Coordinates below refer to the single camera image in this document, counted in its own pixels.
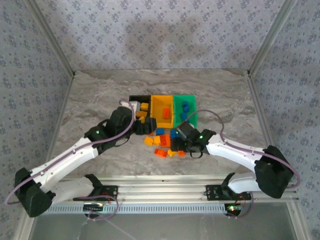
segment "patterned wallpaper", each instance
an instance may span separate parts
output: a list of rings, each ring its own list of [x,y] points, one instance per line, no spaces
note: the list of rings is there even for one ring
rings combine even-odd
[[[21,207],[4,200],[17,170],[44,162],[70,78],[24,2],[0,8],[0,239],[9,240]]]
[[[299,0],[254,79],[274,140],[301,174],[298,193],[317,240],[320,239],[319,65],[320,3]]]
[[[283,0],[37,0],[73,70],[245,68]]]

